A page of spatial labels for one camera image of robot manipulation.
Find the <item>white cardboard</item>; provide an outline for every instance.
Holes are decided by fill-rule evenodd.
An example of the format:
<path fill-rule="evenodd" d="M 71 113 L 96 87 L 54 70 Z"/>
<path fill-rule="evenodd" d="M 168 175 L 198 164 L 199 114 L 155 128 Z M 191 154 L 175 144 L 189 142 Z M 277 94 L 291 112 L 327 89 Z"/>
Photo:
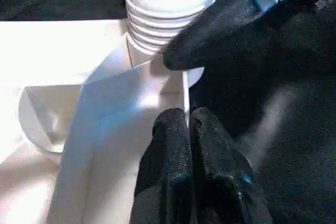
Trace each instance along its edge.
<path fill-rule="evenodd" d="M 188 114 L 185 72 L 169 71 L 156 57 L 116 75 L 109 55 L 81 88 L 48 223 L 128 223 L 152 125 L 174 107 Z"/>

